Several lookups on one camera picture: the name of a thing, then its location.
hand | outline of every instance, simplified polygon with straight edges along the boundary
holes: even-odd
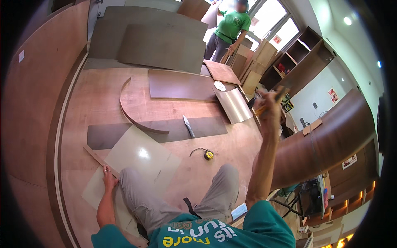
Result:
[[[266,113],[259,116],[260,125],[263,133],[274,133],[278,138],[278,130],[280,129],[281,106],[279,102],[275,102],[276,92],[265,92],[262,89],[258,93],[263,99],[256,99],[254,109],[266,106]]]
[[[234,50],[236,50],[236,48],[237,48],[237,44],[234,43],[234,44],[231,44],[231,45],[229,46],[228,50],[229,50],[230,53],[233,53]]]
[[[110,166],[103,166],[103,182],[105,183],[105,192],[112,192],[114,187],[119,183],[118,178],[114,178]]]

recessed shelf light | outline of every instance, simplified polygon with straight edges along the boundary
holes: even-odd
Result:
[[[350,18],[345,17],[343,20],[345,21],[345,23],[346,23],[347,25],[349,25],[349,26],[351,25],[351,20],[350,20]]]

green t-shirt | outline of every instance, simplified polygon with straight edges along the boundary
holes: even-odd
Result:
[[[225,15],[226,11],[221,11],[222,15],[225,17],[221,22],[219,22],[218,28],[215,30],[215,34],[232,44],[232,40],[237,39],[237,35],[240,30],[247,30],[251,25],[251,19],[247,13],[239,13],[236,11]]]
[[[243,229],[215,219],[183,213],[156,229],[150,248],[157,247],[295,247],[290,228],[267,201],[257,202],[244,218]],[[91,236],[95,248],[136,248],[115,225],[105,225]]]

person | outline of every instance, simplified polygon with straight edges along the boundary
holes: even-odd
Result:
[[[251,19],[247,14],[248,8],[247,0],[235,0],[235,11],[225,15],[227,11],[218,10],[218,15],[225,18],[219,22],[218,28],[211,35],[205,47],[205,60],[211,59],[211,56],[216,50],[212,61],[220,62],[228,50],[231,53],[236,50],[237,46],[244,40],[251,25]]]
[[[116,226],[113,189],[120,181],[124,199],[137,221],[146,229],[149,247],[295,247],[292,231],[266,198],[272,185],[274,160],[279,142],[280,105],[275,92],[260,92],[256,106],[269,108],[261,118],[263,143],[258,162],[249,181],[245,203],[247,214],[243,229],[226,224],[239,193],[239,172],[230,164],[221,166],[212,184],[193,213],[170,206],[147,189],[139,174],[123,169],[120,178],[104,167],[105,194],[99,204],[100,230],[91,236],[95,248],[132,247]]]

grey pants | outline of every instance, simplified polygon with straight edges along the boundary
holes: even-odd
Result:
[[[216,50],[215,55],[212,58],[212,61],[220,62],[222,57],[227,52],[227,48],[229,48],[229,46],[230,46],[229,43],[222,40],[215,33],[213,33],[211,35],[210,40],[207,43],[207,46],[205,47],[204,59],[205,60],[211,59],[211,56],[213,55],[214,51]]]
[[[155,196],[142,181],[139,173],[131,168],[120,172],[120,185],[127,206],[150,235],[184,213]],[[239,172],[230,164],[224,164],[213,177],[210,189],[193,210],[202,218],[226,222],[235,208],[239,194]]]

